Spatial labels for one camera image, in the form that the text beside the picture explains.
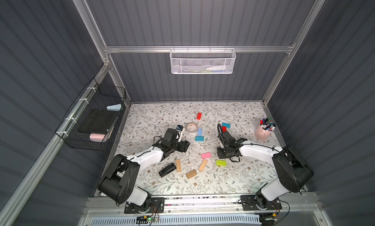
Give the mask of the pink block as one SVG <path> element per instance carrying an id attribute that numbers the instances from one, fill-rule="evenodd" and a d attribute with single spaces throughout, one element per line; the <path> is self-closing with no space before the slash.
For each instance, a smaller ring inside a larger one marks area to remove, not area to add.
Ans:
<path id="1" fill-rule="evenodd" d="M 202 159 L 208 159 L 208 158 L 211 158 L 211 157 L 212 157 L 212 154 L 210 152 L 201 154 Z"/>

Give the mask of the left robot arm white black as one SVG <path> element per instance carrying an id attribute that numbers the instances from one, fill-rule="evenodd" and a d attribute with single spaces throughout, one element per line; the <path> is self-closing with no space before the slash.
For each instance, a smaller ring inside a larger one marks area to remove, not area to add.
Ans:
<path id="1" fill-rule="evenodd" d="M 105 169 L 97 189 L 110 197 L 116 204 L 129 202 L 142 209 L 151 204 L 151 194 L 137 187 L 138 174 L 143 169 L 168 158 L 175 151 L 186 152 L 190 143 L 182 140 L 185 128 L 167 129 L 164 137 L 160 137 L 149 149 L 135 155 L 114 156 Z"/>

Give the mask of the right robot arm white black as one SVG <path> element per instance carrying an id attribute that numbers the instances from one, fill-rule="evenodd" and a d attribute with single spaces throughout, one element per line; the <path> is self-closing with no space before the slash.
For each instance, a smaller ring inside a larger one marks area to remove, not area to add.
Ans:
<path id="1" fill-rule="evenodd" d="M 220 147 L 217 148 L 220 159 L 233 157 L 250 157 L 271 164 L 277 176 L 267 182 L 255 194 L 255 204 L 260 210 L 267 210 L 273 201 L 288 193 L 298 193 L 312 179 L 314 171 L 302 155 L 292 146 L 269 147 L 253 143 L 247 139 L 236 140 L 228 131 L 223 131 L 218 126 L 218 140 Z"/>

